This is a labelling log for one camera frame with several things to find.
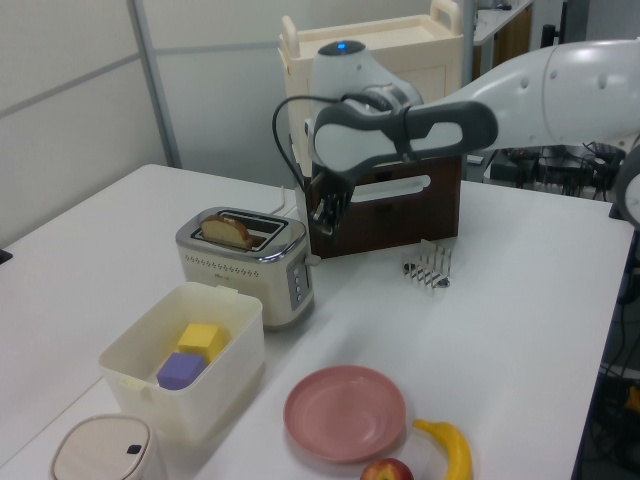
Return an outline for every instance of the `pink plate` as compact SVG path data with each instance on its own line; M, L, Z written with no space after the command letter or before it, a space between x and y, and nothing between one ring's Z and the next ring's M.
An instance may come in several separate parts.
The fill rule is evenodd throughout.
M318 370L294 387L284 406L291 438L333 463L368 460L389 448L404 429L406 407L398 387L369 368Z

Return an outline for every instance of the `red apple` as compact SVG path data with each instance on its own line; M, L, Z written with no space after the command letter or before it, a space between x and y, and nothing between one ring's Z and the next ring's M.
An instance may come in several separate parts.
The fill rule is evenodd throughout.
M413 480L413 475L400 460L383 458L367 465L360 480Z

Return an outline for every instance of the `purple block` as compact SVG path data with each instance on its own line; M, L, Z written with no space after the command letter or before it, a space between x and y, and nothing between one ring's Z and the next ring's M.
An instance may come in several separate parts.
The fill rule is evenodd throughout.
M200 355L172 353L158 372L158 383L167 390L181 390L191 385L205 367Z

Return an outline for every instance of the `toast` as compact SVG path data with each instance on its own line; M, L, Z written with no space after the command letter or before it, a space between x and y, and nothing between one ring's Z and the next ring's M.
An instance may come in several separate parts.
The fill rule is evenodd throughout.
M210 215L200 222L202 237L208 242L239 248L251 248L253 240L242 222L220 215Z

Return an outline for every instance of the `plastic container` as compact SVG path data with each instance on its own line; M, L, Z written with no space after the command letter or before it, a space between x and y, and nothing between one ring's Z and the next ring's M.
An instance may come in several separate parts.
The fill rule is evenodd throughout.
M139 418L100 415L73 427L60 443L51 480L167 480L153 428Z
M462 17L451 0L432 0L429 15L306 31L298 31L284 17L282 27L279 52L287 97L311 93L313 58L321 47L339 40L365 44L383 67L413 84L424 103L455 92L462 83ZM311 118L311 102L290 102L288 109L294 155L304 176L311 177L304 131L305 120Z
M191 385L164 389L156 374L176 350L189 323L221 325L230 341ZM215 433L263 363L262 303L236 290L194 282L160 300L99 359L124 413L187 443L199 443Z

